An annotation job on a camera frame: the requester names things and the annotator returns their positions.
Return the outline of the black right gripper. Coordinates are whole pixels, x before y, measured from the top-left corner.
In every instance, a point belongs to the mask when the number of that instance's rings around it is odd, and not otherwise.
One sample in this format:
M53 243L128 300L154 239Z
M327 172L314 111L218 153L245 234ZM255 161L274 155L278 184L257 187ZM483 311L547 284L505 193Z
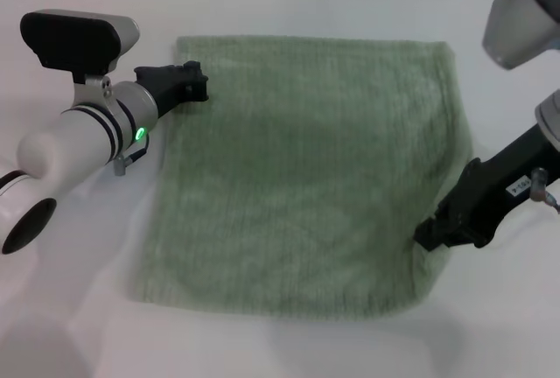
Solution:
M494 157L474 159L449 199L444 217L429 217L413 240L427 251L472 245L483 248L494 238L507 214L525 200L559 211L559 198L547 186L559 179L559 151L535 125Z

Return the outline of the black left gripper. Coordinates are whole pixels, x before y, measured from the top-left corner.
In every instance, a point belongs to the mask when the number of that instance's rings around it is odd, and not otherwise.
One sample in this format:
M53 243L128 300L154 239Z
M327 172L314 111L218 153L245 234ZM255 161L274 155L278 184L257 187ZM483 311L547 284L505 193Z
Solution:
M190 60L182 66L139 66L134 69L136 83L153 98L159 118L185 102L206 102L208 77L199 61Z

